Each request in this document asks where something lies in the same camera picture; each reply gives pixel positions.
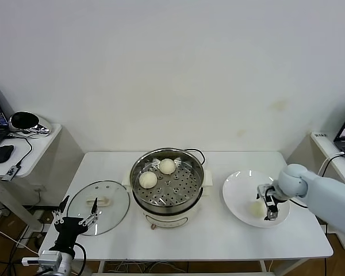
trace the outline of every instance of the cable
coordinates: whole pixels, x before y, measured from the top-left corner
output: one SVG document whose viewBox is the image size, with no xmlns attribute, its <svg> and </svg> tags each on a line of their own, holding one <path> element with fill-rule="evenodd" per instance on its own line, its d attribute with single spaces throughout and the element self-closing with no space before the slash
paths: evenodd
<svg viewBox="0 0 345 276">
<path fill-rule="evenodd" d="M 327 165 L 325 166 L 325 168 L 324 168 L 324 171 L 323 171 L 323 173 L 322 173 L 322 177 L 324 177 L 324 175 L 325 175 L 325 173 L 326 173 L 326 171 L 327 171 L 327 168 L 328 168 L 328 165 L 331 163 L 331 161 L 333 161 L 335 158 L 338 158 L 338 157 L 345 157 L 345 155 L 338 155 L 338 156 L 334 156 L 333 158 L 331 158 L 329 161 L 328 161 L 328 163 L 327 163 Z"/>
<path fill-rule="evenodd" d="M 145 263 L 149 263 L 149 262 L 130 262 L 130 263 L 125 263 L 124 261 L 122 261 L 120 264 L 118 264 L 118 266 L 116 267 L 115 270 L 113 270 L 113 271 L 110 270 L 108 272 L 121 272 L 121 271 L 119 271 L 121 266 L 127 266 L 126 270 L 128 271 L 128 265 L 136 265 L 138 267 L 138 269 L 140 270 L 140 272 L 143 273 L 142 268 L 139 265 L 143 265 Z"/>
<path fill-rule="evenodd" d="M 19 160 L 19 162 L 16 164 L 16 167 L 18 167 L 18 166 L 20 166 L 20 164 L 22 163 L 23 159 L 26 158 L 26 157 L 30 154 L 30 152 L 33 150 L 33 147 L 32 147 L 32 145 L 31 145 L 31 143 L 28 142 L 28 139 L 27 139 L 26 137 L 18 137 L 18 136 L 13 136 L 13 135 L 7 135 L 7 136 L 5 136 L 5 138 L 6 138 L 6 139 L 24 139 L 24 140 L 27 142 L 27 144 L 29 144 L 29 146 L 30 146 L 30 150 L 29 150 L 29 151 L 22 157 L 22 159 Z"/>
<path fill-rule="evenodd" d="M 153 266 L 155 263 L 157 263 L 157 262 L 152 262 L 152 263 L 150 263 L 150 264 L 143 270 L 143 273 L 146 273 L 146 271 L 147 271 L 151 266 Z"/>
<path fill-rule="evenodd" d="M 206 157 L 203 154 L 203 152 L 201 152 L 200 150 L 198 150 L 196 148 L 187 148 L 187 149 L 184 149 L 184 150 L 185 151 L 197 151 L 197 152 L 199 152 L 202 155 L 202 157 L 203 157 L 203 161 L 202 161 L 201 165 L 203 165 L 206 162 Z"/>
<path fill-rule="evenodd" d="M 32 249 L 30 249 L 29 247 L 25 246 L 24 244 L 21 244 L 20 242 L 18 242 L 18 241 L 16 241 L 16 240 L 12 239 L 12 238 L 9 237 L 7 234 L 5 234 L 5 233 L 3 233 L 3 232 L 1 232 L 1 231 L 0 231 L 0 234 L 6 236 L 8 239 L 12 240 L 13 242 L 15 242 L 15 243 L 17 243 L 17 244 L 20 244 L 21 246 L 24 246 L 24 247 L 27 248 L 29 251 L 31 251 L 31 252 L 35 253 L 36 255 L 38 255 L 37 252 L 33 251 Z"/>
<path fill-rule="evenodd" d="M 264 195 L 265 199 L 266 199 L 266 197 L 267 197 L 267 193 L 268 193 L 269 190 L 275 190 L 275 188 L 273 188 L 273 187 L 268 187 L 268 188 L 267 188 L 267 190 L 266 190 L 265 193 L 264 193 L 264 194 L 265 194 L 265 195 Z"/>
<path fill-rule="evenodd" d="M 80 271 L 78 273 L 78 276 L 82 275 L 83 273 L 83 270 L 85 269 L 85 266 L 86 266 L 86 260 L 87 260 L 87 255 L 86 255 L 86 250 L 85 248 L 79 244 L 79 243 L 74 243 L 74 245 L 78 246 L 82 251 L 83 251 L 83 264 L 82 264 L 82 267 L 80 268 Z"/>
<path fill-rule="evenodd" d="M 32 209 L 33 207 L 35 207 L 38 203 L 41 202 L 41 192 L 38 191 L 37 194 L 39 195 L 39 200 L 38 200 L 35 204 L 33 204 L 31 207 L 27 208 L 26 210 L 31 210 L 31 209 Z"/>
<path fill-rule="evenodd" d="M 273 262 L 274 262 L 274 260 L 272 260 L 270 263 L 269 272 L 271 271 L 271 266 L 272 266 Z"/>
<path fill-rule="evenodd" d="M 290 200 L 292 203 L 294 203 L 294 204 L 296 204 L 296 205 L 298 205 L 299 207 L 302 207 L 302 208 L 304 208 L 304 209 L 308 209 L 308 207 L 307 206 L 304 206 L 304 205 L 301 205 L 301 204 L 299 204 L 298 202 L 296 202 L 296 201 L 293 201 L 293 200 Z"/>
<path fill-rule="evenodd" d="M 13 271 L 14 271 L 14 276 L 17 276 L 16 264 L 15 263 L 13 263 L 12 268 L 13 268 Z"/>
<path fill-rule="evenodd" d="M 156 263 L 155 263 L 154 265 L 152 265 L 151 268 L 149 269 L 149 273 L 151 273 L 152 269 L 153 269 L 156 265 L 168 265 L 168 266 L 171 266 L 172 268 L 174 268 L 174 269 L 176 269 L 176 270 L 178 270 L 178 271 L 181 271 L 181 272 L 186 273 L 185 270 L 182 270 L 182 269 L 180 269 L 180 268 L 174 266 L 173 264 L 167 263 L 167 262 L 156 262 Z"/>
<path fill-rule="evenodd" d="M 22 231 L 20 231 L 20 233 L 19 233 L 19 235 L 17 236 L 16 240 L 20 240 L 21 233 L 23 233 L 23 231 L 25 230 L 25 228 L 26 228 L 26 227 L 24 227 L 24 228 L 22 229 Z M 2 274 L 1 274 L 0 276 L 3 276 L 7 269 L 9 269 L 9 270 L 8 270 L 8 276 L 10 276 L 10 274 L 11 274 L 11 266 L 13 265 L 13 263 L 15 263 L 15 262 L 12 262 L 12 259 L 13 259 L 13 257 L 14 257 L 14 254 L 15 254 L 16 251 L 17 251 L 17 248 L 18 248 L 18 247 L 17 247 L 17 244 L 14 243 L 13 246 L 12 246 L 12 248 L 11 248 L 11 250 L 10 250 L 9 259 L 8 259 L 8 265 L 5 267 L 4 271 L 2 272 Z"/>
<path fill-rule="evenodd" d="M 47 273 L 47 272 L 50 272 L 50 271 L 52 271 L 52 269 L 45 269 L 45 270 L 43 270 L 43 271 L 41 271 L 41 272 L 38 272 L 38 273 L 35 274 L 34 276 L 40 276 L 40 275 L 43 275 L 43 274 L 45 274 L 45 273 Z"/>
<path fill-rule="evenodd" d="M 332 158 L 332 157 L 334 157 L 334 156 L 344 155 L 344 154 L 345 154 L 345 152 L 340 151 L 340 152 L 337 152 L 337 153 L 335 153 L 335 154 L 332 154 L 331 156 L 329 156 L 329 157 L 327 157 L 326 159 L 324 159 L 324 161 L 323 161 L 323 163 L 322 163 L 322 165 L 321 165 L 321 167 L 320 167 L 320 169 L 319 169 L 317 175 L 320 175 L 323 166 L 326 164 L 326 162 L 327 162 L 330 158 Z"/>
<path fill-rule="evenodd" d="M 326 223 L 326 239 L 328 240 L 327 234 L 328 234 L 328 223 Z M 324 258 L 324 276 L 327 276 L 327 258 Z"/>
</svg>

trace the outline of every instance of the power cord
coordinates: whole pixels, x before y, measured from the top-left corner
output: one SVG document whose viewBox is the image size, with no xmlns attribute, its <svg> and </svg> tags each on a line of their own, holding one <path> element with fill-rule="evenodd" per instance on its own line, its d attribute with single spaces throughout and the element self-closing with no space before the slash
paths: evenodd
<svg viewBox="0 0 345 276">
<path fill-rule="evenodd" d="M 37 194 L 38 194 L 38 196 L 39 196 L 39 200 L 38 200 L 35 204 L 33 204 L 31 207 L 29 207 L 28 209 L 26 209 L 26 210 L 31 210 L 33 207 L 35 207 L 37 204 L 39 204 L 39 203 L 41 202 L 41 192 L 40 192 L 40 191 L 37 191 Z"/>
<path fill-rule="evenodd" d="M 86 250 L 85 248 L 79 244 L 79 243 L 74 243 L 74 245 L 78 246 L 82 251 L 83 251 L 83 264 L 82 264 L 82 267 L 80 268 L 80 271 L 78 273 L 78 276 L 81 276 L 82 273 L 83 273 L 83 270 L 85 269 L 86 267 L 86 261 L 87 261 L 87 255 L 86 255 Z"/>
<path fill-rule="evenodd" d="M 21 246 L 24 246 L 24 247 L 27 248 L 29 251 L 31 251 L 31 252 L 35 253 L 36 255 L 38 255 L 37 252 L 33 251 L 32 249 L 30 249 L 29 247 L 25 246 L 24 244 L 21 244 L 20 242 L 14 240 L 13 238 L 9 237 L 7 234 L 5 234 L 5 233 L 3 233 L 3 232 L 1 232 L 1 231 L 0 231 L 0 234 L 1 234 L 1 235 L 4 235 L 6 238 L 12 240 L 12 241 L 15 242 L 15 243 L 20 244 Z"/>
<path fill-rule="evenodd" d="M 44 227 L 45 227 L 45 224 L 42 222 L 41 232 L 44 230 Z M 23 237 L 23 238 L 20 238 L 20 236 L 22 235 L 24 229 L 25 228 L 23 228 L 22 231 L 20 231 L 19 235 L 16 238 L 16 240 L 18 242 L 20 242 L 21 240 L 24 240 L 24 239 L 37 239 L 38 236 L 36 236 L 36 237 Z M 2 272 L 2 274 L 0 276 L 4 276 L 6 271 L 7 271 L 7 276 L 11 276 L 12 275 L 12 269 L 14 271 L 14 276 L 16 276 L 15 265 L 21 264 L 21 260 L 12 261 L 12 259 L 13 259 L 14 255 L 15 255 L 17 249 L 18 249 L 17 244 L 14 243 L 12 248 L 11 248 L 10 254 L 9 254 L 8 262 L 2 262 L 2 263 L 6 263 L 7 266 L 5 267 L 4 271 Z"/>
<path fill-rule="evenodd" d="M 50 271 L 52 271 L 52 269 L 45 269 L 45 270 L 43 270 L 43 271 L 41 271 L 41 272 L 38 272 L 38 273 L 35 274 L 34 276 L 40 276 L 40 275 L 43 275 L 43 274 L 45 274 L 45 273 L 47 273 L 47 272 L 50 272 Z"/>
<path fill-rule="evenodd" d="M 342 154 L 341 155 L 337 155 L 337 156 L 334 156 L 333 158 L 331 158 L 328 163 L 326 164 L 325 168 L 324 168 L 324 171 L 322 173 L 322 177 L 324 177 L 324 175 L 326 174 L 326 171 L 327 171 L 327 168 L 328 168 L 328 165 L 331 163 L 332 160 L 334 160 L 335 158 L 338 158 L 338 157 L 345 157 L 345 153 L 344 152 L 341 152 Z M 326 238 L 328 239 L 328 224 L 326 223 Z M 327 258 L 324 258 L 324 276 L 327 276 Z"/>
<path fill-rule="evenodd" d="M 328 240 L 328 223 L 326 223 L 326 239 Z M 324 276 L 327 276 L 327 258 L 324 258 Z"/>
<path fill-rule="evenodd" d="M 328 168 L 329 164 L 331 163 L 331 161 L 334 160 L 335 158 L 338 158 L 338 157 L 345 157 L 345 152 L 340 151 L 340 152 L 336 153 L 335 155 L 336 155 L 336 156 L 334 156 L 334 157 L 332 157 L 332 158 L 327 157 L 327 158 L 325 159 L 325 161 L 323 161 L 323 163 L 322 163 L 322 165 L 321 165 L 321 167 L 320 167 L 320 169 L 319 169 L 319 171 L 318 171 L 318 175 L 320 175 L 323 166 L 324 166 L 324 165 L 326 164 L 326 162 L 328 161 L 327 164 L 326 164 L 326 166 L 325 166 L 325 168 L 324 168 L 324 171 L 323 171 L 323 173 L 322 173 L 322 175 L 321 175 L 321 177 L 324 177 L 324 175 L 325 175 L 325 173 L 326 173 L 326 171 L 327 171 L 327 168 Z M 307 209 L 307 208 L 308 208 L 307 206 L 301 205 L 301 204 L 299 204 L 298 202 L 296 202 L 296 201 L 294 201 L 294 200 L 290 200 L 290 201 L 291 201 L 292 203 L 298 205 L 299 207 L 304 208 L 304 209 Z"/>
<path fill-rule="evenodd" d="M 302 207 L 302 208 L 304 208 L 304 209 L 308 209 L 308 207 L 307 206 L 304 206 L 304 205 L 301 205 L 301 204 L 299 204 L 298 202 L 296 202 L 296 201 L 294 201 L 294 200 L 290 200 L 292 203 L 294 203 L 295 205 L 298 205 L 299 207 Z"/>
<path fill-rule="evenodd" d="M 203 157 L 203 161 L 202 161 L 201 165 L 203 165 L 206 162 L 206 157 L 205 157 L 205 155 L 203 154 L 202 151 L 200 151 L 200 150 L 198 150 L 196 148 L 186 148 L 184 150 L 185 151 L 197 151 L 197 152 L 199 152 L 202 155 L 202 157 Z"/>
<path fill-rule="evenodd" d="M 27 139 L 26 137 L 18 137 L 18 136 L 13 136 L 13 135 L 7 135 L 7 136 L 5 136 L 5 138 L 6 138 L 6 139 L 24 139 L 24 140 L 27 142 L 27 144 L 29 144 L 29 146 L 30 146 L 30 150 L 29 150 L 29 151 L 22 157 L 22 159 L 19 160 L 19 162 L 16 164 L 16 167 L 19 167 L 19 166 L 21 165 L 23 159 L 26 158 L 26 157 L 30 154 L 30 152 L 33 150 L 33 147 L 32 147 L 32 145 L 31 145 L 31 143 L 28 142 L 28 139 Z"/>
<path fill-rule="evenodd" d="M 173 269 L 176 269 L 176 270 L 178 270 L 178 271 L 180 271 L 180 272 L 186 273 L 185 270 L 182 270 L 182 269 L 180 269 L 179 267 L 176 267 L 176 266 L 174 266 L 173 264 L 167 263 L 167 262 L 156 262 L 155 264 L 153 264 L 153 265 L 151 266 L 151 268 L 149 269 L 149 272 L 148 272 L 148 273 L 151 273 L 152 269 L 153 269 L 155 266 L 157 266 L 157 265 L 167 265 L 167 266 L 170 266 L 170 267 L 172 267 Z"/>
<path fill-rule="evenodd" d="M 334 157 L 338 157 L 338 156 L 343 156 L 344 154 L 345 154 L 345 152 L 340 151 L 340 152 L 337 152 L 337 153 L 335 153 L 335 154 L 332 154 L 331 156 L 329 156 L 329 157 L 327 157 L 326 159 L 324 159 L 324 161 L 323 161 L 323 163 L 322 163 L 322 165 L 321 165 L 321 167 L 320 167 L 320 169 L 319 169 L 317 175 L 320 175 L 320 174 L 321 174 L 321 171 L 322 171 L 322 169 L 323 169 L 323 166 L 326 164 L 327 161 L 330 160 L 330 158 L 334 158 Z"/>
<path fill-rule="evenodd" d="M 326 164 L 325 168 L 324 168 L 324 171 L 322 173 L 322 177 L 324 177 L 326 171 L 327 171 L 327 168 L 328 168 L 328 165 L 331 163 L 331 161 L 333 161 L 335 158 L 338 158 L 338 157 L 345 157 L 345 154 L 342 154 L 342 155 L 338 155 L 338 156 L 334 156 L 333 158 L 331 158 L 328 163 Z"/>
</svg>

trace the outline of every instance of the white plate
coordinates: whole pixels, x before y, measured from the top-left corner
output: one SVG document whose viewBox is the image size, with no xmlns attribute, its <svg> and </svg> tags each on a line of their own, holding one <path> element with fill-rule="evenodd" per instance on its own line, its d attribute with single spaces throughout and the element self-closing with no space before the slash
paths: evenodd
<svg viewBox="0 0 345 276">
<path fill-rule="evenodd" d="M 244 170 L 230 175 L 223 186 L 224 201 L 230 211 L 241 221 L 256 227 L 268 228 L 285 221 L 290 213 L 288 201 L 278 204 L 278 217 L 268 221 L 251 214 L 250 205 L 256 201 L 257 186 L 272 183 L 273 179 L 259 171 Z"/>
</svg>

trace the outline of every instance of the white wall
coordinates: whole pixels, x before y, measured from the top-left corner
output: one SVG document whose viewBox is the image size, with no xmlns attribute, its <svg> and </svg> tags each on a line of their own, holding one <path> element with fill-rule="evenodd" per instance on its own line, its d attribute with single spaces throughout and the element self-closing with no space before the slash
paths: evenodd
<svg viewBox="0 0 345 276">
<path fill-rule="evenodd" d="M 0 1 L 0 89 L 84 152 L 281 150 L 345 116 L 345 0 Z"/>
</svg>

